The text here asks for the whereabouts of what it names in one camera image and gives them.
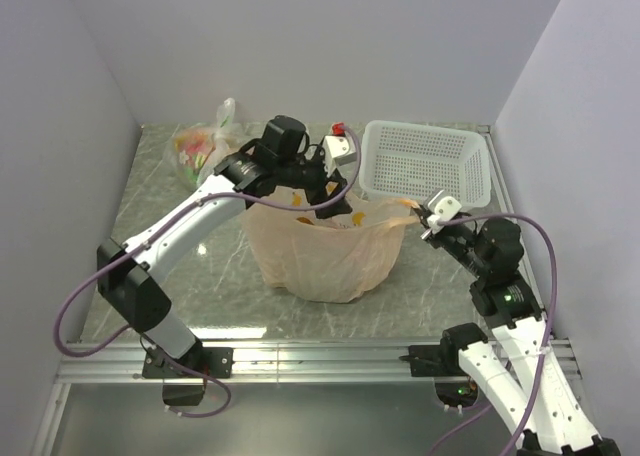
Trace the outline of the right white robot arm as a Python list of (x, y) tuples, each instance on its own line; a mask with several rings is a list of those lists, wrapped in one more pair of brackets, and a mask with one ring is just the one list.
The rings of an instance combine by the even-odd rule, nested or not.
[(471, 299), (491, 332), (474, 323), (445, 330), (435, 364), (476, 383), (510, 432), (503, 454), (619, 454), (581, 408), (554, 353), (555, 307), (541, 308), (519, 271), (525, 217), (471, 216), (450, 196), (412, 208), (423, 240), (475, 278)]

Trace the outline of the beige plastic bag orange prints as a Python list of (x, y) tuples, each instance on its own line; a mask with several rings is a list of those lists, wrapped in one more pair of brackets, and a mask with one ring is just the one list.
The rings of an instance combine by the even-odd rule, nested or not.
[(264, 282), (312, 302), (348, 303), (379, 286), (398, 259), (405, 229), (418, 222), (406, 198), (368, 201), (349, 193), (352, 212), (319, 219), (254, 205), (241, 224)]

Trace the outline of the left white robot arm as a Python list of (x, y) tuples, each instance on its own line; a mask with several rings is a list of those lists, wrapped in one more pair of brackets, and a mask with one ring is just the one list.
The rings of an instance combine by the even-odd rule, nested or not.
[(342, 123), (317, 144), (306, 126), (279, 115), (259, 138), (225, 156), (186, 200), (147, 230), (124, 243), (109, 239), (97, 251), (99, 294), (141, 337), (158, 348), (177, 377), (202, 373), (202, 342), (179, 318), (161, 284), (173, 267), (214, 229), (254, 204), (276, 208), (278, 188), (298, 189), (307, 210), (320, 219), (351, 212), (353, 184), (343, 164), (361, 161), (355, 133)]

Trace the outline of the white perforated plastic basket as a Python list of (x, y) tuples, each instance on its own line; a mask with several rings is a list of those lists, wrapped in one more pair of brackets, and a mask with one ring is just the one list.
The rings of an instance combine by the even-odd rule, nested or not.
[(488, 146), (472, 131), (374, 120), (362, 136), (359, 185), (419, 202), (444, 190), (466, 210), (482, 208), (491, 200)]

